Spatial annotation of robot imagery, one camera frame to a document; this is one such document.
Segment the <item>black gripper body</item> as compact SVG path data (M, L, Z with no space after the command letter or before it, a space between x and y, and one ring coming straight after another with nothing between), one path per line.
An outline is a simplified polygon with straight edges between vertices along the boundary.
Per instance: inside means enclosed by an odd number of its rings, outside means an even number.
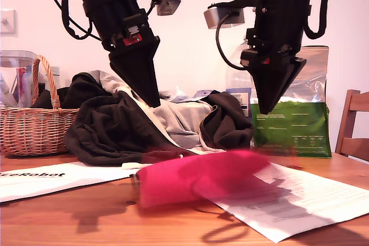
M152 54L153 32L137 0L82 0L103 48L115 54Z
M250 48L240 56L243 70L300 70L297 58L310 0L240 0L240 7L255 8L254 27L247 30Z

